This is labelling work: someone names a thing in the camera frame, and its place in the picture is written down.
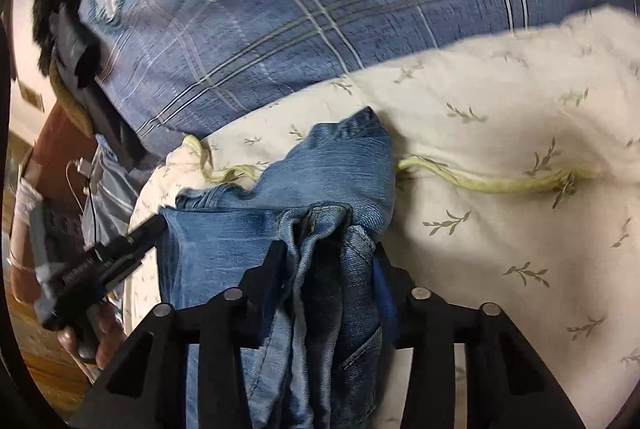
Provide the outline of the person's left hand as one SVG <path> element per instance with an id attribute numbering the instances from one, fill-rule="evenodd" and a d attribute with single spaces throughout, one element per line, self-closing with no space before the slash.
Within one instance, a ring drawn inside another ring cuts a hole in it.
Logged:
<path id="1" fill-rule="evenodd" d="M 96 349 L 96 368 L 100 371 L 107 368 L 115 356 L 122 342 L 126 340 L 126 335 L 122 329 L 122 324 L 116 319 L 116 311 L 111 302 L 104 302 L 99 311 L 94 310 L 90 317 L 92 319 L 93 334 L 96 335 L 99 345 Z M 66 327 L 56 334 L 58 343 L 70 354 L 70 357 L 78 364 L 82 365 L 82 360 L 77 351 L 77 339 L 73 329 Z"/>

